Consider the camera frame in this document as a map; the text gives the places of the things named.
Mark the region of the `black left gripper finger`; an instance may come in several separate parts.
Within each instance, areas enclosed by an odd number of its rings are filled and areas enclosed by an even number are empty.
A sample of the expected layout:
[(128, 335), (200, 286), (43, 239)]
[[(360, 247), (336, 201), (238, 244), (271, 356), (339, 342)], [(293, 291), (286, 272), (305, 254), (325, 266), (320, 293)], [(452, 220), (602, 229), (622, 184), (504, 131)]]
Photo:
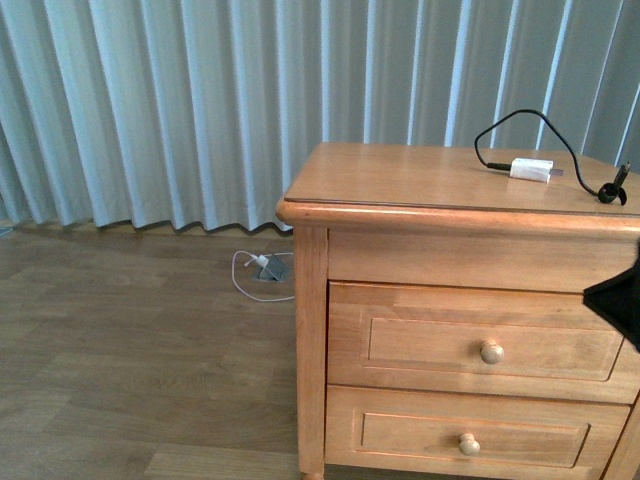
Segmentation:
[(639, 247), (632, 266), (586, 288), (582, 302), (639, 352)]

